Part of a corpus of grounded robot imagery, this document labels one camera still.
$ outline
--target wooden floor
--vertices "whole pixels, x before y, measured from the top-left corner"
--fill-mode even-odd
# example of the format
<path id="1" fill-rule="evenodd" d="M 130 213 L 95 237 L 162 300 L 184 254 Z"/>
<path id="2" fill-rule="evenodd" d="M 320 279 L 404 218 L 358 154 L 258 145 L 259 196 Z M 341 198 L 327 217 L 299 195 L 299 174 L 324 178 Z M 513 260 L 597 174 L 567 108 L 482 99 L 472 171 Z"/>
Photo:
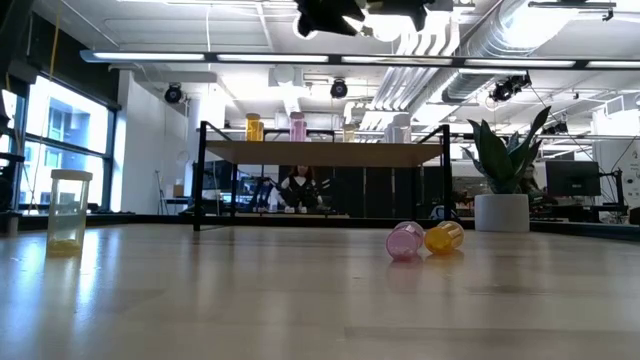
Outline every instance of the wooden floor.
<path id="1" fill-rule="evenodd" d="M 0 239 L 0 359 L 640 358 L 637 245 L 469 232 L 406 265 L 387 233 L 132 225 L 81 260 Z"/>

